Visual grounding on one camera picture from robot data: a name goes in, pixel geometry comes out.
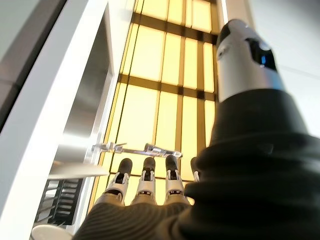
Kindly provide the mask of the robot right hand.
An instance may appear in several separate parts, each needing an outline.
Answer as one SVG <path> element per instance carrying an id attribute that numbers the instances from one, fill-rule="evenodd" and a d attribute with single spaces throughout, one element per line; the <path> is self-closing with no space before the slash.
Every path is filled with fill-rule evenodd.
<path id="1" fill-rule="evenodd" d="M 120 206 L 105 193 L 76 240 L 317 240 L 320 140 L 308 130 L 271 48 L 239 19 L 217 38 L 210 144 L 197 180 L 168 204 Z"/>

